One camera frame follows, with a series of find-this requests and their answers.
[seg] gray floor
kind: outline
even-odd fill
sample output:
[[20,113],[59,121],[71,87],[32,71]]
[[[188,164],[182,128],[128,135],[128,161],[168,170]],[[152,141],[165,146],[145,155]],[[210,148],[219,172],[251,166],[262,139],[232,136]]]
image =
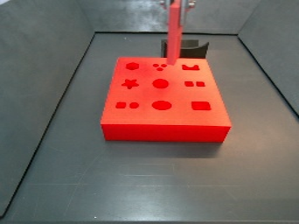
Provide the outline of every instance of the gray floor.
[[96,35],[5,221],[299,221],[298,118],[238,37],[187,37],[210,41],[226,142],[104,141],[116,59],[157,57],[164,38]]

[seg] red shape sorter block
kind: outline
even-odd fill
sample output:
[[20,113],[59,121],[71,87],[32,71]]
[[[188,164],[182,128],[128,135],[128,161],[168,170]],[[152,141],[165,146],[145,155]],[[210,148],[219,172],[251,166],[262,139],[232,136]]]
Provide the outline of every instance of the red shape sorter block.
[[119,58],[100,125],[107,140],[223,142],[231,122],[207,60]]

